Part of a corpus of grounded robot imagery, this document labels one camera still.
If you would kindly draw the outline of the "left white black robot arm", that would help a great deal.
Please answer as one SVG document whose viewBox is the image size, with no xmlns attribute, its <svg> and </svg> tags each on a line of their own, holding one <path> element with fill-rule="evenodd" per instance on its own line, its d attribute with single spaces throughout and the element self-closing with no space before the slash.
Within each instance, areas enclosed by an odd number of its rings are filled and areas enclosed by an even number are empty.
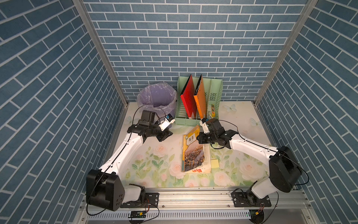
<svg viewBox="0 0 358 224">
<path fill-rule="evenodd" d="M 86 202 L 105 210 L 116 211 L 123 203 L 146 203 L 145 188 L 122 183 L 125 166 L 148 137 L 162 142 L 172 135 L 169 127 L 175 119 L 168 114 L 155 121 L 155 112 L 144 110 L 138 123 L 131 125 L 127 135 L 113 155 L 99 169 L 86 176 Z"/>
</svg>

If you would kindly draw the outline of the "yellow sticky note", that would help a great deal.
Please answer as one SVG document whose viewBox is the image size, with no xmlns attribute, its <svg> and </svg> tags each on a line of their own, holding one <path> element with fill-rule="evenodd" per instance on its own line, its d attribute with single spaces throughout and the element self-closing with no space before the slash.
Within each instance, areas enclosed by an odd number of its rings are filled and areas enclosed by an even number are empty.
<svg viewBox="0 0 358 224">
<path fill-rule="evenodd" d="M 216 169 L 220 167 L 218 159 L 212 159 L 210 162 L 211 162 L 211 168 Z"/>
</svg>

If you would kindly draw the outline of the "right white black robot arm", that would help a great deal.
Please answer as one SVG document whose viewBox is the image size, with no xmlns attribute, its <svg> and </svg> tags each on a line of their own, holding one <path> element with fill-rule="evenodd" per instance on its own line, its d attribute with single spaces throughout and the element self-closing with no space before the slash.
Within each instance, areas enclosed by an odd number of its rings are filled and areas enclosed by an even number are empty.
<svg viewBox="0 0 358 224">
<path fill-rule="evenodd" d="M 252 184 L 246 191 L 250 204 L 276 191 L 289 193 L 302 175 L 303 168 L 288 147 L 269 147 L 254 142 L 241 136 L 238 131 L 225 130 L 215 118 L 201 120 L 200 126 L 203 129 L 197 137 L 200 144 L 217 143 L 222 148 L 243 152 L 268 166 L 268 176 Z"/>
</svg>

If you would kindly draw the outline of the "pens in organizer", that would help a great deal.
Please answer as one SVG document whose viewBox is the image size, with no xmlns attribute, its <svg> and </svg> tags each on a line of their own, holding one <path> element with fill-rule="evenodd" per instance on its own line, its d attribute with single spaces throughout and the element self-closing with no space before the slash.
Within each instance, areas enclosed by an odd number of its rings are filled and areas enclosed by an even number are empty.
<svg viewBox="0 0 358 224">
<path fill-rule="evenodd" d="M 208 105 L 208 119 L 216 118 L 216 112 L 215 112 L 215 105 L 209 104 Z"/>
</svg>

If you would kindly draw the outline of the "green file organizer rack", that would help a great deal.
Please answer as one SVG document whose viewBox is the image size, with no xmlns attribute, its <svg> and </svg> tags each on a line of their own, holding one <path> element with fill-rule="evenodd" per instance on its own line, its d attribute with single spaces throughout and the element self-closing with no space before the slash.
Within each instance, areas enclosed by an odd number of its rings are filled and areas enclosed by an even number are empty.
<svg viewBox="0 0 358 224">
<path fill-rule="evenodd" d="M 203 118 L 219 118 L 223 81 L 204 77 L 179 77 L 175 124 L 196 126 Z"/>
</svg>

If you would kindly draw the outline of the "orange folder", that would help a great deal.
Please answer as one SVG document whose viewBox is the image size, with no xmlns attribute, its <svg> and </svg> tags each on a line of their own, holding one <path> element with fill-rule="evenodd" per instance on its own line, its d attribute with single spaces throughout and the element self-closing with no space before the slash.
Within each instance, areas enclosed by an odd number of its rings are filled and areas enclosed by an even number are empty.
<svg viewBox="0 0 358 224">
<path fill-rule="evenodd" d="M 207 102 L 206 102 L 206 95 L 205 95 L 205 87 L 202 75 L 200 76 L 195 92 L 194 92 L 194 99 L 197 105 L 197 110 L 200 116 L 200 119 L 206 118 L 207 116 Z"/>
</svg>

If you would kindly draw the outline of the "red folder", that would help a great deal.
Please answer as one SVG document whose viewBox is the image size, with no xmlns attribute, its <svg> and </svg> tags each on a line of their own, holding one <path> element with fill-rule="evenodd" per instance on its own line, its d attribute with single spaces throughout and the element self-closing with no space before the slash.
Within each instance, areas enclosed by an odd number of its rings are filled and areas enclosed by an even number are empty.
<svg viewBox="0 0 358 224">
<path fill-rule="evenodd" d="M 190 75 L 180 94 L 180 98 L 189 119 L 196 119 L 197 105 L 194 99 L 194 92 L 193 77 Z"/>
</svg>

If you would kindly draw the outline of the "small black circuit board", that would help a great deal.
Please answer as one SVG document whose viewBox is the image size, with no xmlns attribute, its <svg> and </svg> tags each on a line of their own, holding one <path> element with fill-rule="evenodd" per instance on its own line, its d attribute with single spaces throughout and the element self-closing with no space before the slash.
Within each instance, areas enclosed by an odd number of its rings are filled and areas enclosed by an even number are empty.
<svg viewBox="0 0 358 224">
<path fill-rule="evenodd" d="M 145 219 L 146 218 L 146 211 L 131 211 L 129 215 L 129 219 L 139 218 Z"/>
</svg>

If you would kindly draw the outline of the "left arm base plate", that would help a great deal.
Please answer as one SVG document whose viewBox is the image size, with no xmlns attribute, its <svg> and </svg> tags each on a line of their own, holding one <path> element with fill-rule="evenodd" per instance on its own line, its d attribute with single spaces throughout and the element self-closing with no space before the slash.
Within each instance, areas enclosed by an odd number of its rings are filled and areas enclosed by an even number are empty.
<svg viewBox="0 0 358 224">
<path fill-rule="evenodd" d="M 120 208 L 154 208 L 158 206 L 159 193 L 146 193 L 144 199 L 121 204 Z"/>
</svg>

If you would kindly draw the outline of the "purple trash bin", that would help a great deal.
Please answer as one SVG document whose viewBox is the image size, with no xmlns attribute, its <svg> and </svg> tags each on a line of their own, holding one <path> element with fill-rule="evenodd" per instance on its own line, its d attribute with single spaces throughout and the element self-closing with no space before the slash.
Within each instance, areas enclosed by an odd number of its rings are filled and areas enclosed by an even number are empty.
<svg viewBox="0 0 358 224">
<path fill-rule="evenodd" d="M 138 94 L 137 103 L 138 106 L 144 105 L 140 111 L 156 112 L 159 117 L 165 114 L 175 117 L 177 91 L 164 82 L 148 85 Z"/>
</svg>

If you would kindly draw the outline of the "aluminium rail frame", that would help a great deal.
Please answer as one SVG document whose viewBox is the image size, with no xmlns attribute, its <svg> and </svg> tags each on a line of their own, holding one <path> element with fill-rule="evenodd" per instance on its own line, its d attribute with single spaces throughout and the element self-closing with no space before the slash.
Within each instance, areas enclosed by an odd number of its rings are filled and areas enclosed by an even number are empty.
<svg viewBox="0 0 358 224">
<path fill-rule="evenodd" d="M 231 197 L 233 187 L 149 188 L 158 193 L 158 206 L 150 208 L 146 224 L 249 224 L 249 207 L 235 207 Z M 264 208 L 268 224 L 318 224 L 319 220 L 302 190 L 273 193 Z M 128 224 L 131 212 L 139 208 L 120 208 L 102 211 L 83 202 L 75 224 Z"/>
</svg>

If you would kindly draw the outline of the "English textbook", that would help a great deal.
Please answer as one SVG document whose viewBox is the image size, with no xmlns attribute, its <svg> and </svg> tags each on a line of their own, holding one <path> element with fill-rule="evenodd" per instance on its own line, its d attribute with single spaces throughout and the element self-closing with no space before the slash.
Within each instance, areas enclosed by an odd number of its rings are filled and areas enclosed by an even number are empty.
<svg viewBox="0 0 358 224">
<path fill-rule="evenodd" d="M 210 145 L 200 144 L 197 137 L 200 127 L 197 125 L 188 134 L 183 135 L 182 172 L 207 174 L 211 172 Z"/>
</svg>

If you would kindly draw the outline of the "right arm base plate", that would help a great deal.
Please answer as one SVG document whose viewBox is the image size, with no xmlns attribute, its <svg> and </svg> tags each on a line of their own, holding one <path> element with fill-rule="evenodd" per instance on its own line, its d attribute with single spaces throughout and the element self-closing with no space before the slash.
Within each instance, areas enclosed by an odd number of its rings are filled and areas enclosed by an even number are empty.
<svg viewBox="0 0 358 224">
<path fill-rule="evenodd" d="M 266 196 L 263 199 L 257 199 L 257 198 L 253 198 L 253 197 L 247 197 L 246 192 L 241 192 L 241 191 L 233 191 L 231 193 L 231 197 L 234 203 L 234 207 L 238 208 L 238 207 L 257 207 L 257 208 L 262 208 L 262 207 L 271 207 L 271 200 L 269 198 L 269 196 Z"/>
</svg>

